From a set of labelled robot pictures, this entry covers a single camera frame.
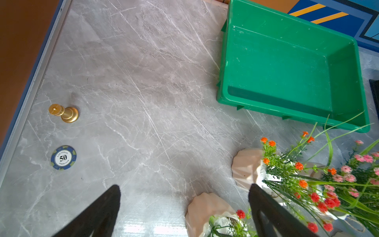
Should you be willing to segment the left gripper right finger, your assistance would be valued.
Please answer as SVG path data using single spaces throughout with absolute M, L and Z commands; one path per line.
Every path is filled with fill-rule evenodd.
M 260 237 L 316 237 L 317 235 L 292 216 L 257 184 L 248 194 L 252 218 Z

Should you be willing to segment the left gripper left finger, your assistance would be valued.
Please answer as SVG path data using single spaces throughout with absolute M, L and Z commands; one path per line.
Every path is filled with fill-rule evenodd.
M 121 192 L 111 186 L 55 237 L 111 237 L 120 208 Z

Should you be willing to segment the red flower pot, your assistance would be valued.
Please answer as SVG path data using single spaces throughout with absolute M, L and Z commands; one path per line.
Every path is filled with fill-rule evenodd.
M 215 193 L 202 193 L 189 204 L 185 215 L 189 237 L 256 237 L 250 214 L 234 210 Z
M 274 141 L 263 137 L 261 149 L 243 149 L 234 157 L 232 163 L 233 179 L 237 186 L 245 191 L 249 191 L 253 184 L 258 185 L 280 205 L 284 205 L 289 200 L 288 197 L 284 196 L 285 194 L 296 193 L 298 189 L 307 190 L 308 187 L 304 188 L 299 185 L 301 175 L 308 174 L 310 178 L 313 178 L 319 169 L 324 168 L 319 163 L 298 161 L 307 146 L 319 136 L 328 137 L 327 131 L 339 128 L 362 114 L 361 112 L 337 125 L 325 124 L 323 131 L 318 134 L 315 133 L 317 127 L 315 124 L 310 134 L 304 132 L 300 141 L 284 153 L 277 150 Z

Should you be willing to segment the pink flower pot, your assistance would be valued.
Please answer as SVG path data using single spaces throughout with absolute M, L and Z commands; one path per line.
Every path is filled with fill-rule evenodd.
M 330 218 L 350 216 L 373 236 L 379 235 L 379 152 L 375 141 L 363 151 L 353 149 L 341 168 L 326 167 L 321 178 L 300 175 L 311 206 Z

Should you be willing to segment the green plastic storage tray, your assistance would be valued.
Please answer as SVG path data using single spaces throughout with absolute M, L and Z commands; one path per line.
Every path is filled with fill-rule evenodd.
M 354 38 L 251 1 L 231 1 L 222 30 L 219 103 L 370 130 Z

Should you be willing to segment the blue poker chip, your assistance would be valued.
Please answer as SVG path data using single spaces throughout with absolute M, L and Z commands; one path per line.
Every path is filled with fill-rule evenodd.
M 54 150 L 50 164 L 56 170 L 67 170 L 75 164 L 76 160 L 76 150 L 71 146 L 64 145 Z

